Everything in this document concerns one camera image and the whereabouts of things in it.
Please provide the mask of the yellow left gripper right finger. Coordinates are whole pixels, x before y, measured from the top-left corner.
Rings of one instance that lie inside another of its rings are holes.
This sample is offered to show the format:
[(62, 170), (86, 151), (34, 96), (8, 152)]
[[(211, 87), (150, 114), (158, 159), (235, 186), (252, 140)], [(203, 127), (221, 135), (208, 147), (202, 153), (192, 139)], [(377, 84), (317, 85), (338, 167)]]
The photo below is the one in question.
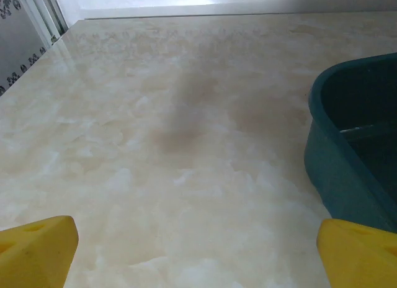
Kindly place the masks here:
[(396, 234), (326, 219), (316, 246), (331, 287), (396, 287)]

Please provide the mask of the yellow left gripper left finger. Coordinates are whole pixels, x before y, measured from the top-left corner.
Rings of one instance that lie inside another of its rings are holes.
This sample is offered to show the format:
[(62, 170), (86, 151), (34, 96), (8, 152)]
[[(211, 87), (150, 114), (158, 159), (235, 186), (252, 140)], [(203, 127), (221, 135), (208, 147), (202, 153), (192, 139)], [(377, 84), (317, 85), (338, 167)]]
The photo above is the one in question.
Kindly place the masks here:
[(1, 231), (1, 287), (63, 287), (79, 235), (61, 215)]

